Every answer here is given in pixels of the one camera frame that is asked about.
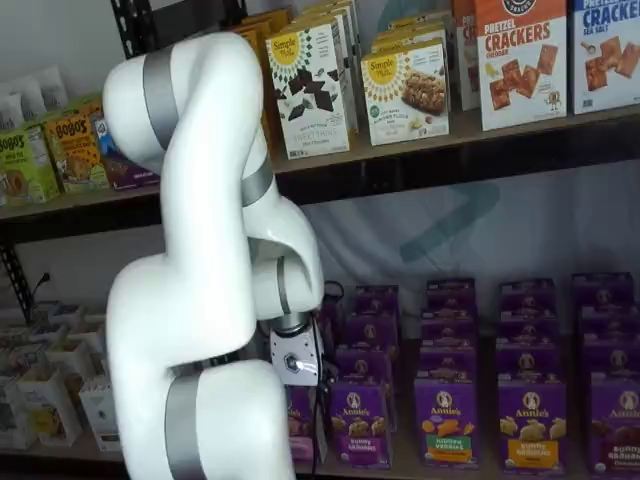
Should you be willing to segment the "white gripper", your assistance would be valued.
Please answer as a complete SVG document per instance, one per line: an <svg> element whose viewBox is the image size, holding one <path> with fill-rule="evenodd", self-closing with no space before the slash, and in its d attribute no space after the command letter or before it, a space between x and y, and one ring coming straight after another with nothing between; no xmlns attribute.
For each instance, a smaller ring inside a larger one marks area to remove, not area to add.
<svg viewBox="0 0 640 480"><path fill-rule="evenodd" d="M271 364L285 386L312 387L311 439L314 450L326 450L331 439L331 390L320 382L324 346L314 320L294 333L270 333Z"/></svg>

